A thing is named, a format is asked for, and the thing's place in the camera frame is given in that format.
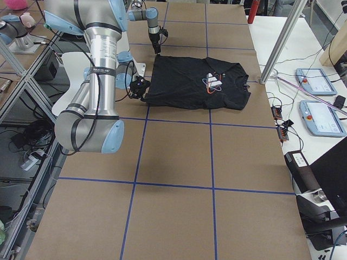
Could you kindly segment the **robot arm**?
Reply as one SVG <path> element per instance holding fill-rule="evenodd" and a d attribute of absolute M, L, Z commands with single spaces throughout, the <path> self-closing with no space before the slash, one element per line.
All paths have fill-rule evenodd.
<path fill-rule="evenodd" d="M 115 153 L 124 137 L 115 109 L 117 43 L 127 30 L 123 1 L 46 1 L 44 13 L 52 29 L 84 36 L 90 51 L 86 79 L 56 119 L 59 144 L 73 153 Z"/>
<path fill-rule="evenodd" d="M 156 55 L 161 53 L 159 44 L 161 27 L 158 24 L 158 10 L 156 8 L 143 9 L 144 1 L 131 1 L 128 9 L 130 21 L 147 21 L 149 39 Z"/>

